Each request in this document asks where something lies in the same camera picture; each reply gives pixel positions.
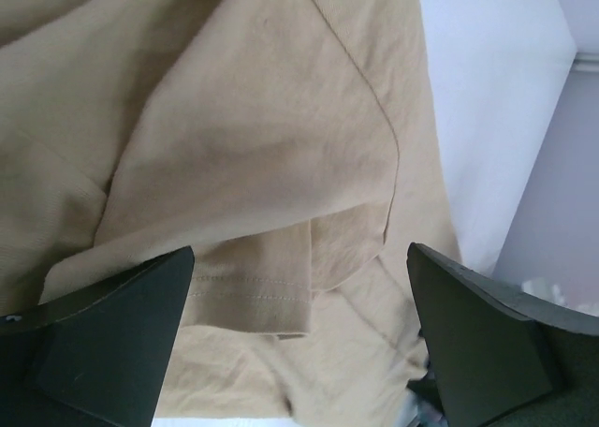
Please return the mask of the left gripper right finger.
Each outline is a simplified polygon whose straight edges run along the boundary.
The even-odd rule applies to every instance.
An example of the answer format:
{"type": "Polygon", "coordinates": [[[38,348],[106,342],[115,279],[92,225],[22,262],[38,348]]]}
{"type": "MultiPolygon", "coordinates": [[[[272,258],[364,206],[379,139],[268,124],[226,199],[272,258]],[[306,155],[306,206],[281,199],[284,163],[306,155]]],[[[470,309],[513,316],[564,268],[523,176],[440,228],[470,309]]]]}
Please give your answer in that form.
{"type": "Polygon", "coordinates": [[[598,319],[412,243],[428,372],[410,390],[450,426],[595,426],[598,319]]]}

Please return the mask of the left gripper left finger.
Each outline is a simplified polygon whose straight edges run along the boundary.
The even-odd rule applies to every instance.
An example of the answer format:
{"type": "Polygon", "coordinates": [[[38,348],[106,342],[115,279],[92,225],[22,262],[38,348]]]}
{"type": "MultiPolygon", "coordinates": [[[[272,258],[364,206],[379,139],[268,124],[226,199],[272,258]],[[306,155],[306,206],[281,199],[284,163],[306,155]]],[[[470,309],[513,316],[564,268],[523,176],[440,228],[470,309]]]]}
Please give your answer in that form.
{"type": "Polygon", "coordinates": [[[193,268],[184,247],[3,316],[2,425],[151,425],[193,268]]]}

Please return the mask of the beige t shirt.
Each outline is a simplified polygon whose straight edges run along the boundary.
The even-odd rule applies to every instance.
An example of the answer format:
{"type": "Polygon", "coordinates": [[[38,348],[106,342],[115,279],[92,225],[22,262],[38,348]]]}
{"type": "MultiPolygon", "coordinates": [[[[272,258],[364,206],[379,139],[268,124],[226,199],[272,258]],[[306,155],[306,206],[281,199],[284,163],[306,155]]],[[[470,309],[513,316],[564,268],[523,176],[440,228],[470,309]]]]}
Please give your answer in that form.
{"type": "Polygon", "coordinates": [[[391,426],[457,258],[419,0],[1,0],[1,310],[190,246],[161,417],[391,426]]]}

